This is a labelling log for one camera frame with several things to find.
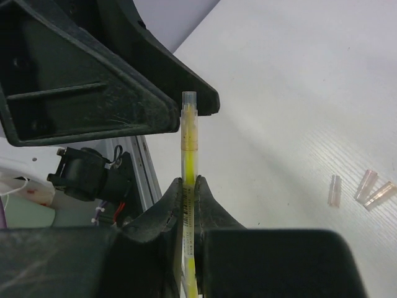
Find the clear plastic tube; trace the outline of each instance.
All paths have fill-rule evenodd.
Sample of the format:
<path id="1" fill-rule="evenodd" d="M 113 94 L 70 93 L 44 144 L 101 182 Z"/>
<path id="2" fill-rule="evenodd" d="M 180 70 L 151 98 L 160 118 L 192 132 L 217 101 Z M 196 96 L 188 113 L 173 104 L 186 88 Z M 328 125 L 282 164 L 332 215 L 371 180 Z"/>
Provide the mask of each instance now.
<path id="1" fill-rule="evenodd" d="M 397 193 L 397 187 L 390 181 L 383 185 L 380 189 L 375 191 L 365 202 L 364 207 L 371 211 L 376 206 L 386 202 Z"/>
<path id="2" fill-rule="evenodd" d="M 194 263 L 194 189 L 197 178 L 197 95 L 194 91 L 182 93 L 181 150 L 184 196 L 184 257 L 187 298 L 197 297 Z"/>
<path id="3" fill-rule="evenodd" d="M 328 205 L 338 207 L 341 203 L 341 177 L 333 175 L 329 186 Z"/>
<path id="4" fill-rule="evenodd" d="M 354 195 L 354 199 L 362 204 L 365 203 L 377 180 L 378 173 L 368 169 L 365 172 L 364 177 L 361 179 L 357 192 Z"/>

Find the red wire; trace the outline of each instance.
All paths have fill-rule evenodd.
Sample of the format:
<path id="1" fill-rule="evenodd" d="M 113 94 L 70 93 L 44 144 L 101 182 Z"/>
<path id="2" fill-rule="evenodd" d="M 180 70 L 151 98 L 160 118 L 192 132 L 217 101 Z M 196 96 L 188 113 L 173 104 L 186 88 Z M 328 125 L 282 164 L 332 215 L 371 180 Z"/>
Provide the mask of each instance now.
<path id="1" fill-rule="evenodd" d="M 113 222 L 116 222 L 118 215 L 120 214 L 120 212 L 124 209 L 125 203 L 120 203 L 120 205 L 118 206 L 116 212 L 114 212 L 114 216 L 113 216 Z"/>

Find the yellow highlighter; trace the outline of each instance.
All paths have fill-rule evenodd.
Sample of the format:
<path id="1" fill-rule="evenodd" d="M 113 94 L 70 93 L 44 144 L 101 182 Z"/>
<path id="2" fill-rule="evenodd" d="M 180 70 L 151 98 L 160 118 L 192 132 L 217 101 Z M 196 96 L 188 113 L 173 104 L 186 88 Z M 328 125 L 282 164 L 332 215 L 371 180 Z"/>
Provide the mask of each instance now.
<path id="1" fill-rule="evenodd" d="M 181 149 L 184 197 L 184 255 L 187 298 L 198 297 L 194 264 L 194 186 L 197 178 L 197 94 L 182 93 Z"/>

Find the table surface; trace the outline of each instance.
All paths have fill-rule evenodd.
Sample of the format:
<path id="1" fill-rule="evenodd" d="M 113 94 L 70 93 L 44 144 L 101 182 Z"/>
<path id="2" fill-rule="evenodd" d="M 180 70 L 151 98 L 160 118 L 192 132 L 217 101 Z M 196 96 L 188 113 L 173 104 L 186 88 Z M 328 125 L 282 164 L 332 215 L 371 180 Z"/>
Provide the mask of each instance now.
<path id="1" fill-rule="evenodd" d="M 176 51 L 220 93 L 220 113 L 199 119 L 199 173 L 218 202 L 247 227 L 340 233 L 370 297 L 397 292 L 397 199 L 371 212 L 353 199 L 366 169 L 377 187 L 397 182 L 396 13 L 392 1 L 222 0 Z M 147 139 L 165 191 L 180 135 Z"/>

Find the label on pen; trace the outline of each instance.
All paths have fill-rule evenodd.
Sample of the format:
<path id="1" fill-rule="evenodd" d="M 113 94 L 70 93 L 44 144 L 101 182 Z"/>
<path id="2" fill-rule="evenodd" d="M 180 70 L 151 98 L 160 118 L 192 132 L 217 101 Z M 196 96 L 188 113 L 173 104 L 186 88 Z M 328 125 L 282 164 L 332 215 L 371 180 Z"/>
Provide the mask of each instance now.
<path id="1" fill-rule="evenodd" d="M 184 253 L 194 258 L 194 185 L 183 185 L 184 200 Z"/>

